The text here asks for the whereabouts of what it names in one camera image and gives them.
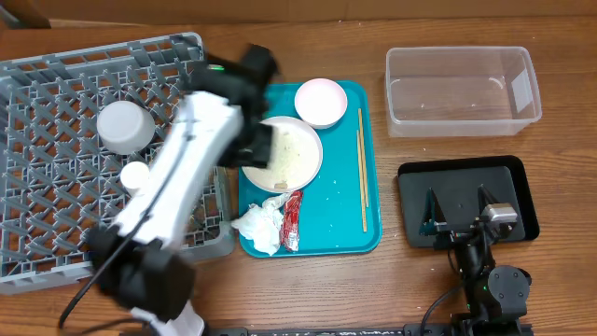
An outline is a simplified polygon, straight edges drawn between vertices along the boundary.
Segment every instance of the wooden tabletop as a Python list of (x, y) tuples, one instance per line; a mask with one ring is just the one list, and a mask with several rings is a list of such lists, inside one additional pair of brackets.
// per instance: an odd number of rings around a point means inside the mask
[[(245, 43), (273, 50), (286, 81), (351, 79), (368, 93), (382, 205), (383, 238), (371, 253), (253, 259), (237, 246), (197, 265), (193, 305), (213, 327), (249, 329), (392, 327), (418, 322), (457, 283), (444, 253), (409, 247), (396, 170), (409, 161), (516, 155), (525, 164), (541, 235), (498, 245), (498, 264), (533, 276), (528, 315), (536, 335), (597, 334), (597, 19), (472, 19), (246, 24), (127, 29), (4, 31), (0, 59), (82, 49), (194, 31), (209, 50), (238, 57)], [(533, 59), (543, 118), (516, 136), (390, 138), (383, 95), (392, 47), (523, 46)], [(79, 286), (0, 297), (1, 335), (52, 335)], [(432, 321), (465, 309), (447, 301)], [(67, 325), (126, 316), (92, 290)]]

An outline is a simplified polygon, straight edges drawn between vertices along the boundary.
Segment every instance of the red wrapper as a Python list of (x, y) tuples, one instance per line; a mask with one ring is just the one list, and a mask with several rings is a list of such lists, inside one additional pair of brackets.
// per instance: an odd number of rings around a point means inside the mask
[(302, 191), (292, 193), (290, 199), (284, 204), (284, 224), (280, 230), (280, 241), (290, 252), (299, 250), (299, 214), (302, 204)]

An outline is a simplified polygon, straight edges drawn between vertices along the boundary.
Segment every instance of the cardboard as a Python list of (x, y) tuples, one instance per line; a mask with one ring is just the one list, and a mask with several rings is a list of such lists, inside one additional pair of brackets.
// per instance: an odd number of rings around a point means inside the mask
[(196, 24), (597, 15), (594, 0), (5, 0), (51, 21)]

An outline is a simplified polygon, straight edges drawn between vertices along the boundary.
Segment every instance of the white bowl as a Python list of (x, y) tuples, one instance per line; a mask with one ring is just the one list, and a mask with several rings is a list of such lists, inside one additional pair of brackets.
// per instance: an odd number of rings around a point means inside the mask
[(317, 78), (305, 82), (295, 95), (295, 108), (314, 129), (332, 127), (346, 112), (348, 98), (335, 81)]
[[(243, 167), (247, 179), (258, 188), (274, 193), (307, 186), (319, 173), (324, 160), (324, 147), (319, 135), (311, 126), (296, 118), (273, 117), (262, 123), (274, 127), (270, 165), (268, 169)], [(282, 148), (284, 144), (291, 148)], [(280, 188), (279, 183), (285, 178), (286, 188)]]

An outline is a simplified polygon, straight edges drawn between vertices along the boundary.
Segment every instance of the clear plastic container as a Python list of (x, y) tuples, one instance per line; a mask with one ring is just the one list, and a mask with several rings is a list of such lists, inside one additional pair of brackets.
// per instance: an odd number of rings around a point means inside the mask
[(513, 135), (541, 119), (522, 47), (390, 49), (385, 88), (390, 136)]

